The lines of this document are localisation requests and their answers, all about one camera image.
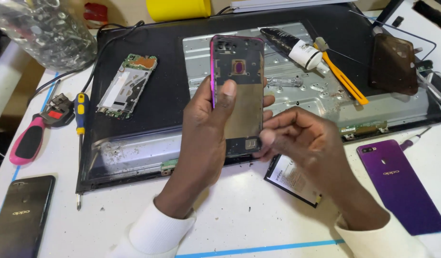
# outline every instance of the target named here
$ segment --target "glue tube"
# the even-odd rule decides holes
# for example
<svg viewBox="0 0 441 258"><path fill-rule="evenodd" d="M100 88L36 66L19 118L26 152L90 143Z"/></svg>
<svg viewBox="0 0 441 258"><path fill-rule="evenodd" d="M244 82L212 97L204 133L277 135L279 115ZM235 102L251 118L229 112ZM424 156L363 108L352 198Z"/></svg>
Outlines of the glue tube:
<svg viewBox="0 0 441 258"><path fill-rule="evenodd" d="M261 28L260 32L277 48L307 70L315 67L328 72L329 67L321 63L322 53L305 41L279 28Z"/></svg>

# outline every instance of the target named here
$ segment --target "pink screwdriver handle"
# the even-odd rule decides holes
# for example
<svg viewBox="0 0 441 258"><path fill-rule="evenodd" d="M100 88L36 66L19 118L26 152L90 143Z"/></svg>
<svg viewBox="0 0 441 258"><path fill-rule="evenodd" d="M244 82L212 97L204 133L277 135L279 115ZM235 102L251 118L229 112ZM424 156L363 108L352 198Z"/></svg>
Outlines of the pink screwdriver handle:
<svg viewBox="0 0 441 258"><path fill-rule="evenodd" d="M45 124L41 117L36 117L28 128L18 137L10 152L10 162L26 165L35 160L44 136Z"/></svg>

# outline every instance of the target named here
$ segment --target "clear plastic jar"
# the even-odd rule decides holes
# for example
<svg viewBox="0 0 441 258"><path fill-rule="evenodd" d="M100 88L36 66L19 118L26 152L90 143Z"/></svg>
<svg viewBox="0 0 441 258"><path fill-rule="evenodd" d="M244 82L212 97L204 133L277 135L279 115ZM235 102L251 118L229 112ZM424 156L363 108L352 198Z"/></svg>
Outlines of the clear plastic jar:
<svg viewBox="0 0 441 258"><path fill-rule="evenodd" d="M0 0L0 29L50 70L74 70L96 57L96 40L67 0Z"/></svg>

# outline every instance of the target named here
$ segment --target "hand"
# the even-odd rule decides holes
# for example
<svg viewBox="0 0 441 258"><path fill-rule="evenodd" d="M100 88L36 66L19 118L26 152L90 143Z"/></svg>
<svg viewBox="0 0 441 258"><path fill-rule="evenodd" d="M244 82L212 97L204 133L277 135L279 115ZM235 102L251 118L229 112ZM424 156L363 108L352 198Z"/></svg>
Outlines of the hand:
<svg viewBox="0 0 441 258"><path fill-rule="evenodd" d="M212 109L208 76L184 109L179 160L171 178L154 201L162 213L183 219L198 195L219 178L226 153L224 127L235 107L236 87L233 80L227 80L221 94L218 94L215 109ZM263 102L267 107L275 102L275 97L266 96ZM263 114L264 120L272 116L271 111Z"/></svg>
<svg viewBox="0 0 441 258"><path fill-rule="evenodd" d="M260 133L263 161L276 153L290 157L321 192L332 197L351 230L373 230L390 216L364 189L350 169L337 126L293 107L264 123Z"/></svg>

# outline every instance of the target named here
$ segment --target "yellow container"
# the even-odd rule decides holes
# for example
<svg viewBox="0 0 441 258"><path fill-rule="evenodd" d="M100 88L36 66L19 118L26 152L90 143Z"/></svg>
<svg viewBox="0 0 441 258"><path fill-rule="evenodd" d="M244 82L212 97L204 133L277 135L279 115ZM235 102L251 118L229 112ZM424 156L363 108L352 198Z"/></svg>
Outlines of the yellow container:
<svg viewBox="0 0 441 258"><path fill-rule="evenodd" d="M210 0L147 0L146 3L150 17L156 22L207 18L211 15Z"/></svg>

